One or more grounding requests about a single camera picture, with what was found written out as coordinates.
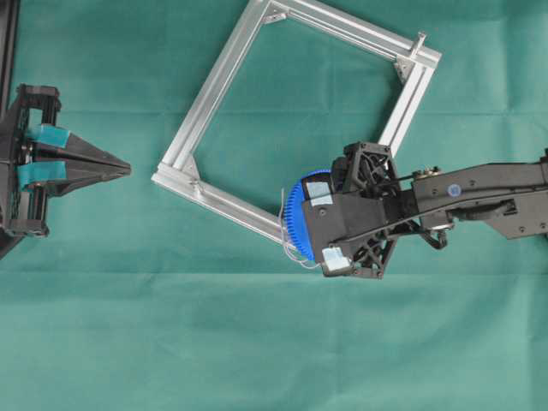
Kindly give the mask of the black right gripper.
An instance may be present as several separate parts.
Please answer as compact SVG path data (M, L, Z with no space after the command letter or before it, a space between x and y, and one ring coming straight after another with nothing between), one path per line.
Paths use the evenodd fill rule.
M380 279L397 239L418 232L403 220L405 195L388 146L348 145L328 171L300 185L313 261L326 277Z

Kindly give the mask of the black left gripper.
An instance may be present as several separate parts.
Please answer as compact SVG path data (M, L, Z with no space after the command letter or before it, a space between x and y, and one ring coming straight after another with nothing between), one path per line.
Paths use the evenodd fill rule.
M59 128L60 109L56 87L21 84L1 119L2 236L47 236L50 197L131 174L129 163Z

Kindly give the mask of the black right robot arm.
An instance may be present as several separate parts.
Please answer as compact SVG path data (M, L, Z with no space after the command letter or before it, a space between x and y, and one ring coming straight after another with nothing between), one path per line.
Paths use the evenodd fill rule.
M507 239L547 232L547 158L443 173L396 172L389 146L345 146L329 169L302 177L287 199L289 239L327 277L380 279L399 238L446 247L455 221L479 221Z

